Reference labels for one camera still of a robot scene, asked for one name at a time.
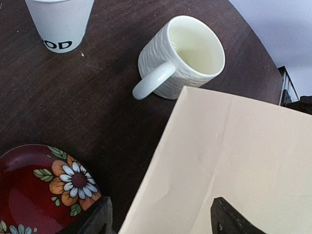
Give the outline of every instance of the red plate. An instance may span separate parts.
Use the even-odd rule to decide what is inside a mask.
[[[29,144],[0,157],[0,234],[55,234],[100,197],[89,172],[62,150]]]

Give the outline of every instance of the paper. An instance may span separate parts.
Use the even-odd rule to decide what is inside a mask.
[[[211,234],[224,197],[269,234],[312,230],[312,116],[185,87],[119,234]]]

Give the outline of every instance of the wood grain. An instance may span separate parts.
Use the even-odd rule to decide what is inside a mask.
[[[281,75],[227,0],[96,0],[83,43],[63,55],[45,49],[22,0],[1,2],[0,153],[37,142],[77,157],[111,197],[116,230],[175,105],[132,97],[138,55],[170,18],[202,20],[224,46],[225,69],[204,88],[279,101]]]

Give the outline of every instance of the white wall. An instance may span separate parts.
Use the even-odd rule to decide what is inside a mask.
[[[299,96],[312,96],[312,0],[230,0]]]

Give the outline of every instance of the white cup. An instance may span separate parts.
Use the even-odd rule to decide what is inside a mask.
[[[200,87],[218,76],[224,65],[224,50],[216,34],[198,19],[177,16],[140,53],[142,80],[133,96],[140,100],[154,92],[177,99],[184,85]]]
[[[48,50],[66,53],[81,43],[94,0],[25,0]]]

